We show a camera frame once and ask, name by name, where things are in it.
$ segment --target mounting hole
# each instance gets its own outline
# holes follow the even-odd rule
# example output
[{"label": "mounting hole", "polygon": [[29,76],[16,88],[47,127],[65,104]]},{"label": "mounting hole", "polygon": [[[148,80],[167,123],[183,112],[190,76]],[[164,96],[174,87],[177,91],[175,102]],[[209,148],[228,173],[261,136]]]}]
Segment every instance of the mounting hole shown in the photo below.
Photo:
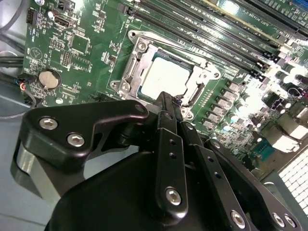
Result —
[{"label": "mounting hole", "polygon": [[136,104],[135,107],[138,111],[144,112],[144,108],[140,104]]},{"label": "mounting hole", "polygon": [[221,179],[221,175],[218,172],[214,172],[214,174],[218,179]]},{"label": "mounting hole", "polygon": [[169,156],[174,160],[177,158],[177,155],[175,155],[174,153],[169,153]]},{"label": "mounting hole", "polygon": [[130,36],[131,38],[134,38],[134,37],[136,37],[136,33],[135,33],[135,32],[131,32],[131,33],[129,34],[129,36]]},{"label": "mounting hole", "polygon": [[177,144],[173,139],[170,139],[169,143],[171,143],[172,145],[176,145]]},{"label": "mounting hole", "polygon": [[208,156],[207,159],[209,160],[209,162],[214,162],[214,160],[210,156]]}]

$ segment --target black connector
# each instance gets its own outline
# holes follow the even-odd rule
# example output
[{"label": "black connector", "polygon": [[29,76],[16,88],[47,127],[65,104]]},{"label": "black connector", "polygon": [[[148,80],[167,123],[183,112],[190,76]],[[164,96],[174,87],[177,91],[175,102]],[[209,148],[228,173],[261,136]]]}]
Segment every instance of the black connector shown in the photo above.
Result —
[{"label": "black connector", "polygon": [[38,12],[33,8],[29,8],[26,16],[26,23],[36,26],[38,23]]}]

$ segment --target integrated circuit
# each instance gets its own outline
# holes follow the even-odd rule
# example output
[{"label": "integrated circuit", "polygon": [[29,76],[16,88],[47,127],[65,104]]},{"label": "integrated circuit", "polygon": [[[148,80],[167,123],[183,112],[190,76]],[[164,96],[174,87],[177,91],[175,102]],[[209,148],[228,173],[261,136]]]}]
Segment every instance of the integrated circuit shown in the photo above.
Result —
[{"label": "integrated circuit", "polygon": [[70,44],[71,49],[81,54],[86,54],[89,47],[89,39],[74,35]]}]

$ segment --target chip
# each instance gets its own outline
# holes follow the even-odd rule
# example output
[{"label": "chip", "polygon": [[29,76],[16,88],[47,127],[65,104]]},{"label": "chip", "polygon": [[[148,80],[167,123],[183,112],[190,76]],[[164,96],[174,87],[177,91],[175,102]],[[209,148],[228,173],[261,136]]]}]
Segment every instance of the chip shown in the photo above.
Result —
[{"label": "chip", "polygon": [[186,82],[190,76],[189,70],[163,58],[156,58],[148,72],[141,88],[141,93],[157,99],[162,91],[172,96],[183,95]]}]

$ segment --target bolt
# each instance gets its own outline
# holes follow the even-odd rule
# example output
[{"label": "bolt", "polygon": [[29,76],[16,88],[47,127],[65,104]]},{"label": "bolt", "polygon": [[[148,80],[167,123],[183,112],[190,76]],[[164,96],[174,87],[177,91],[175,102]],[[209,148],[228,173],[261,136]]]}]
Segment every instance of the bolt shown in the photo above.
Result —
[{"label": "bolt", "polygon": [[236,211],[231,211],[231,217],[232,220],[234,221],[234,223],[240,228],[240,229],[244,229],[245,228],[245,221],[242,218],[242,216],[236,212]]},{"label": "bolt", "polygon": [[173,205],[181,204],[181,196],[175,189],[167,189],[166,197],[167,197],[167,200]]},{"label": "bolt", "polygon": [[67,137],[67,142],[74,147],[81,147],[85,144],[85,140],[79,134],[70,134]]},{"label": "bolt", "polygon": [[188,127],[189,130],[193,130],[193,126],[190,123],[187,123],[186,127]]},{"label": "bolt", "polygon": [[287,222],[293,227],[296,227],[295,222],[288,216],[288,215],[284,215],[284,218],[287,220]]},{"label": "bolt", "polygon": [[39,125],[46,130],[54,130],[58,127],[57,121],[51,118],[43,118],[39,121]]},{"label": "bolt", "polygon": [[220,148],[220,145],[219,145],[219,143],[217,143],[216,141],[212,141],[212,144],[216,147],[216,148]]},{"label": "bolt", "polygon": [[139,49],[140,51],[145,51],[146,48],[147,48],[147,46],[146,46],[146,44],[145,44],[144,42],[138,43],[138,49]]},{"label": "bolt", "polygon": [[45,0],[34,0],[34,1],[39,6],[43,6],[45,4]]},{"label": "bolt", "polygon": [[284,221],[276,214],[276,213],[273,213],[273,216],[276,220],[276,223],[280,226],[280,227],[284,227],[285,224],[284,224]]}]

